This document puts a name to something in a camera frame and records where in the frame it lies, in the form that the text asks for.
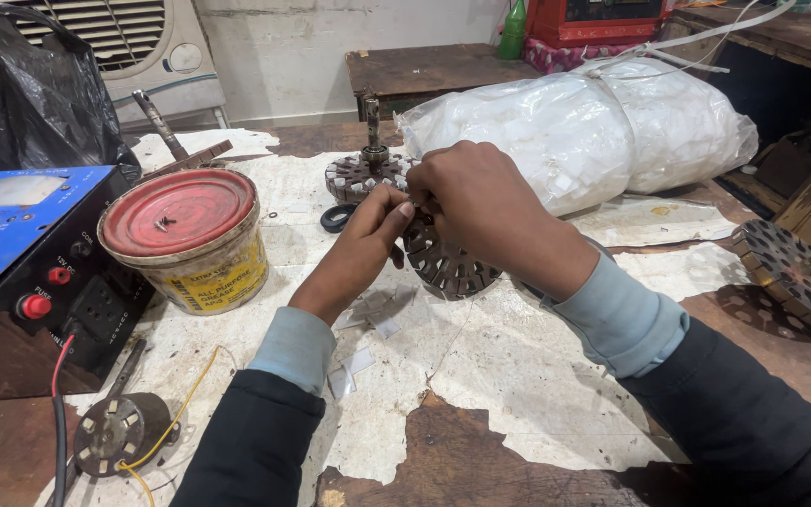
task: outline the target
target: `white wall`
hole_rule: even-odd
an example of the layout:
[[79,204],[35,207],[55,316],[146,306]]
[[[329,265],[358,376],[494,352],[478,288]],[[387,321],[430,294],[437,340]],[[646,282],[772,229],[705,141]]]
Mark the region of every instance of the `white wall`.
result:
[[346,52],[490,42],[508,7],[507,0],[195,1],[228,116],[267,124],[354,119]]

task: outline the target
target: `grease bucket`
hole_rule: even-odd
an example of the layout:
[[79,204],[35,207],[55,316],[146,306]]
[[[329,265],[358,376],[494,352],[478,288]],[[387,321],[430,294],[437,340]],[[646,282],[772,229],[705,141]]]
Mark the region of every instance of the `grease bucket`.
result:
[[191,315],[216,315],[252,299],[268,277],[259,195],[229,169],[154,178],[112,203],[99,242]]

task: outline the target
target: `green bottle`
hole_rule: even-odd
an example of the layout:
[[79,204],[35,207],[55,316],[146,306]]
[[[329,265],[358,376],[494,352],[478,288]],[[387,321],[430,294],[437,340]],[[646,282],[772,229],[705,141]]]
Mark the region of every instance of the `green bottle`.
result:
[[524,12],[524,0],[515,0],[515,5],[505,17],[503,40],[499,43],[499,57],[503,60],[518,60],[524,47],[524,24],[527,14]]

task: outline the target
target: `left hand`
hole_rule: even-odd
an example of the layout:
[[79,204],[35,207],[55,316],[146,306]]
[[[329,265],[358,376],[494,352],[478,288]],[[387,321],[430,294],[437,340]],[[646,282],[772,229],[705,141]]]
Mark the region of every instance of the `left hand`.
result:
[[[331,326],[380,274],[394,242],[413,216],[414,207],[407,193],[386,183],[377,185],[287,306],[303,309]],[[402,269],[403,257],[399,253],[393,263]]]

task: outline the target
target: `blue panel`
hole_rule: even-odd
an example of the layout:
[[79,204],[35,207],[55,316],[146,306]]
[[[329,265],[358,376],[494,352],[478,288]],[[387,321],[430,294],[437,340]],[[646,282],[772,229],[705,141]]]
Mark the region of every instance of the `blue panel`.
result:
[[112,166],[65,169],[8,170],[0,179],[15,176],[57,176],[65,178],[65,190],[55,190],[32,206],[0,207],[0,274],[6,271],[40,237],[55,225],[84,196],[108,176]]

